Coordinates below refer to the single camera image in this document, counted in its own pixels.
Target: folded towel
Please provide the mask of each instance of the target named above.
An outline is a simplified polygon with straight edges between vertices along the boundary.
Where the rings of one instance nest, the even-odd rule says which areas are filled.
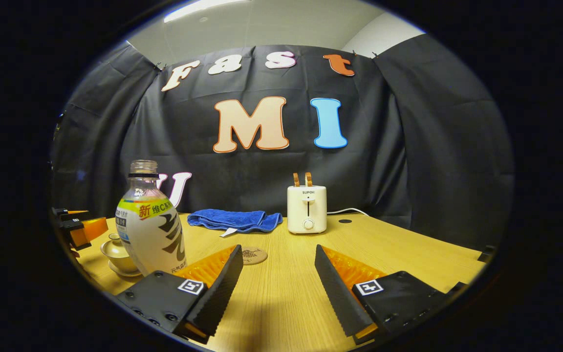
[[[271,232],[283,221],[280,213],[267,215],[263,211],[228,212],[218,209],[197,210],[187,218],[190,226],[203,225],[208,229],[226,230],[230,227],[242,234],[252,231]]]

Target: white cable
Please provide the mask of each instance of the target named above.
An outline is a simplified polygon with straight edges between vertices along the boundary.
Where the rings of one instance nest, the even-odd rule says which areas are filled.
[[[366,214],[365,212],[363,212],[360,209],[355,209],[355,208],[346,208],[346,209],[342,209],[342,210],[338,210],[337,212],[327,212],[327,214],[337,214],[337,213],[342,213],[342,212],[346,212],[347,210],[355,210],[357,212],[360,212],[366,216],[369,216],[369,214]]]

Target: black fabric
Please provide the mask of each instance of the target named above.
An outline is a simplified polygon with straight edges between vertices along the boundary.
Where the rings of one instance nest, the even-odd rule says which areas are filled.
[[[123,138],[157,73],[152,62],[123,42],[76,87],[51,150],[54,206],[114,217],[127,186],[118,174]]]
[[[266,56],[291,51],[297,64],[268,69]],[[208,74],[214,61],[240,54],[236,71]],[[351,61],[355,76],[333,71],[326,54]],[[162,92],[174,67],[201,60],[174,89]],[[248,114],[267,96],[283,96],[284,136],[290,145],[282,150],[250,149],[238,143],[234,152],[217,154],[213,145],[219,133],[216,103],[236,99]],[[334,98],[346,147],[322,149],[317,110],[312,98]],[[172,174],[191,172],[179,212],[213,208],[228,211],[263,210],[286,215],[286,188],[292,174],[311,172],[315,185],[327,187],[328,210],[349,207],[366,210],[382,220],[409,227],[407,169],[402,128],[394,98],[375,63],[334,49],[311,46],[255,46],[228,49],[190,58],[167,67],[149,86],[123,143],[120,174],[125,179],[132,160],[158,162],[158,172],[169,178],[161,190],[172,191]]]
[[[507,129],[483,84],[428,34],[375,58],[404,129],[411,230],[483,250],[499,242],[514,188]]]

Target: yellow label band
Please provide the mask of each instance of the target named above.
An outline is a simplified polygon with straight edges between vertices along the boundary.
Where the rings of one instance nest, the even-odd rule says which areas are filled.
[[[121,199],[118,207],[121,209],[129,210],[138,215],[140,220],[153,218],[166,212],[173,205],[168,199],[158,200],[125,200]]]

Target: towel tag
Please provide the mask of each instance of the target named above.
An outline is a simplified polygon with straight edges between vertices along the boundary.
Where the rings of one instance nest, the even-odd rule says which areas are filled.
[[[238,231],[238,230],[237,230],[237,229],[232,229],[232,228],[230,227],[230,228],[227,229],[227,230],[225,231],[225,233],[222,234],[220,237],[222,237],[222,238],[227,237],[227,236],[233,234],[233,233],[236,232],[236,231]]]

